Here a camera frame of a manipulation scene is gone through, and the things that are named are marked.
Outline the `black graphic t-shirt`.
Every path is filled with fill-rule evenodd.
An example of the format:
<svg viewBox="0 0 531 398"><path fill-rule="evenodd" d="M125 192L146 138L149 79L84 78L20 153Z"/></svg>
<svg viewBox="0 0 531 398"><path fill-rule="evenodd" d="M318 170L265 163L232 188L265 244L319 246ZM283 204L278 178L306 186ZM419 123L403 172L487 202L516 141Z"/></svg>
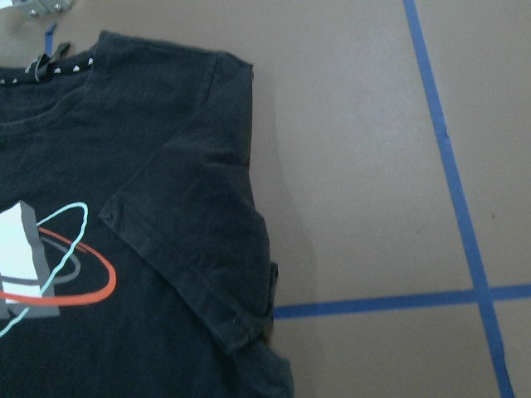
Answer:
<svg viewBox="0 0 531 398"><path fill-rule="evenodd" d="M253 70L102 32L1 69L1 394L291 397Z"/></svg>

